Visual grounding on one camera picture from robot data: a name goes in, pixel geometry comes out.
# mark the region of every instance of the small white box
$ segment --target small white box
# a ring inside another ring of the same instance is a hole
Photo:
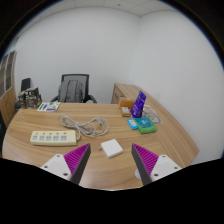
[[[115,139],[101,143],[101,148],[105,152],[107,158],[111,158],[123,152],[123,149]]]

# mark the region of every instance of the ceiling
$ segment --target ceiling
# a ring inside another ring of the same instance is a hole
[[[126,11],[137,16],[144,16],[151,12],[176,10],[173,7],[157,0],[63,0],[53,4],[47,9],[40,12],[16,35],[21,36],[27,29],[34,24],[64,10],[81,8],[81,7],[103,7]]]

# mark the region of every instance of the desk surface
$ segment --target desk surface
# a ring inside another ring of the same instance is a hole
[[[57,153],[66,154],[90,143],[91,154],[80,186],[92,189],[141,187],[143,186],[141,180],[135,176],[137,167],[131,154],[132,143],[158,155],[166,154],[182,168],[190,165],[199,152],[181,125],[155,100],[152,101],[152,98],[150,100],[153,109],[156,110],[163,123],[157,125],[157,132],[143,135],[128,126],[127,119],[130,117],[122,117],[117,104],[62,103],[56,112],[20,109],[7,129],[3,143],[3,158],[40,167]],[[31,145],[30,136],[34,130],[67,130],[57,121],[60,114],[66,114],[80,123],[88,122],[95,117],[103,117],[109,122],[109,132],[95,138],[82,135],[77,146]],[[99,147],[101,142],[111,139],[116,139],[119,142],[123,153],[108,159],[105,153],[99,150]]]

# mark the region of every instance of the cable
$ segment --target cable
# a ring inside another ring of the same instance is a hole
[[[102,125],[102,130],[100,132],[97,132],[95,125],[92,124],[92,122],[94,122],[94,121],[97,121],[100,125]],[[104,122],[107,124],[106,130],[104,130]],[[67,116],[65,114],[60,114],[58,116],[58,123],[67,128],[76,128],[79,132],[79,136],[76,138],[77,141],[80,140],[81,133],[83,135],[85,135],[86,137],[93,137],[93,136],[105,135],[109,130],[108,122],[104,118],[101,118],[101,117],[96,117],[87,123],[79,123],[79,122],[72,120],[69,116]]]

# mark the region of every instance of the office chair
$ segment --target office chair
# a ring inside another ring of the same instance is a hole
[[[30,88],[30,78],[27,78],[27,79],[23,79],[22,82],[21,82],[21,92]],[[21,108],[21,104],[19,103],[19,101],[17,101],[15,103],[15,108],[16,108],[16,111],[18,111],[20,108]]]
[[[83,88],[83,99],[80,102],[86,103],[88,100],[92,100],[93,103],[97,103],[92,95],[89,95],[89,75],[87,74],[64,74],[61,77],[61,83],[67,80],[78,80],[82,83]],[[60,102],[60,91],[57,96],[55,96],[50,102],[58,100]]]

